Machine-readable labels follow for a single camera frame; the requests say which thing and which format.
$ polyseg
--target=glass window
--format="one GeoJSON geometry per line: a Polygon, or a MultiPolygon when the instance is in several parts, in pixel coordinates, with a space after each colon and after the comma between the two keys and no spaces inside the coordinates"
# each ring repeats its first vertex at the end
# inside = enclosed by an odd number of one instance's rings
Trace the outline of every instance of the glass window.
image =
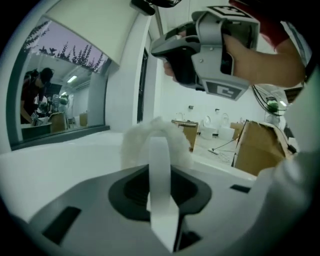
{"type": "Polygon", "coordinates": [[[11,145],[104,126],[110,62],[85,39],[42,18],[25,40],[10,77],[11,145]]]}
{"type": "Polygon", "coordinates": [[[146,72],[148,64],[148,53],[146,49],[143,52],[140,82],[139,82],[139,96],[138,96],[138,109],[137,109],[137,122],[140,123],[144,117],[144,97],[145,97],[145,83],[146,83],[146,72]]]}

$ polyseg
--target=cardboard box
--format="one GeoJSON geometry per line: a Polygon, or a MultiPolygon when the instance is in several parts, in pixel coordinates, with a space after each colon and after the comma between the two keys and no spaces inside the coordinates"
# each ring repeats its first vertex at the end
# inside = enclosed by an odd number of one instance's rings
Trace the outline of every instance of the cardboard box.
{"type": "Polygon", "coordinates": [[[272,124],[246,121],[235,149],[233,166],[258,176],[293,155],[285,134],[272,124]]]}
{"type": "Polygon", "coordinates": [[[184,133],[186,139],[190,142],[190,152],[194,151],[197,131],[198,131],[198,123],[197,122],[183,122],[183,121],[171,121],[173,124],[177,125],[184,133]]]}
{"type": "Polygon", "coordinates": [[[52,133],[62,132],[66,130],[66,126],[65,126],[66,116],[64,113],[61,113],[61,112],[53,113],[49,118],[49,122],[52,123],[51,125],[52,133]]]}
{"type": "Polygon", "coordinates": [[[88,114],[83,113],[79,115],[80,119],[80,126],[87,126],[88,125],[88,114]]]}
{"type": "Polygon", "coordinates": [[[242,124],[242,123],[232,122],[230,124],[230,128],[234,129],[234,134],[233,134],[233,137],[232,137],[233,140],[238,138],[238,136],[240,135],[240,133],[241,133],[242,129],[244,128],[244,126],[245,125],[242,124]]]}

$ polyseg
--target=person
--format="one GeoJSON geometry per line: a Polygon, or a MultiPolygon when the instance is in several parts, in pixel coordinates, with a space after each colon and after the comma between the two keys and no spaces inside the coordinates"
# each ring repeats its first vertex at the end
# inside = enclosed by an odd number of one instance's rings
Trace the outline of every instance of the person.
{"type": "MultiPolygon", "coordinates": [[[[277,53],[268,54],[248,49],[236,38],[223,34],[226,51],[234,59],[233,75],[248,80],[251,85],[270,84],[290,88],[301,83],[305,79],[305,67],[280,21],[241,2],[230,0],[229,3],[260,22],[260,34],[277,53]]],[[[186,32],[183,31],[180,35],[185,37],[186,32]]],[[[176,81],[168,62],[164,63],[164,72],[176,81]]]]}
{"type": "Polygon", "coordinates": [[[38,105],[35,104],[35,98],[38,97],[38,102],[43,101],[46,86],[50,83],[53,75],[53,71],[48,67],[44,68],[40,73],[36,69],[26,73],[20,101],[21,124],[33,123],[31,115],[38,108],[38,105]]]}

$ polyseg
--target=red fabric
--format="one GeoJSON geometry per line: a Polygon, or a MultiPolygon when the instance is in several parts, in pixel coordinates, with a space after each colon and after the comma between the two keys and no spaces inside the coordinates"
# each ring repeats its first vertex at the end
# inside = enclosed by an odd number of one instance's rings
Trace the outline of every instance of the red fabric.
{"type": "MultiPolygon", "coordinates": [[[[21,93],[21,101],[24,101],[23,108],[29,114],[35,111],[35,97],[37,97],[40,92],[40,88],[35,85],[34,82],[30,82],[30,79],[27,78],[23,81],[22,93],[21,93]]],[[[20,116],[22,124],[28,124],[29,122],[20,116]]]]}
{"type": "Polygon", "coordinates": [[[270,16],[266,16],[256,10],[253,10],[250,6],[235,0],[229,0],[229,4],[243,10],[257,19],[260,22],[260,33],[262,37],[274,49],[277,48],[280,43],[289,38],[289,35],[279,20],[272,19],[270,16]]]}

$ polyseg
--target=white fluffy towel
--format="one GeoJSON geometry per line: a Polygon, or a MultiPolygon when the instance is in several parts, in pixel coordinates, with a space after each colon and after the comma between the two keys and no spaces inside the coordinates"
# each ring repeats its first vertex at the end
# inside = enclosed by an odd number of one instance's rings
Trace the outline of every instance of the white fluffy towel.
{"type": "Polygon", "coordinates": [[[148,164],[148,142],[151,134],[161,132],[167,140],[171,165],[191,168],[193,160],[190,143],[185,134],[173,123],[161,117],[151,122],[141,122],[123,135],[121,145],[121,168],[127,169],[148,164]]]}

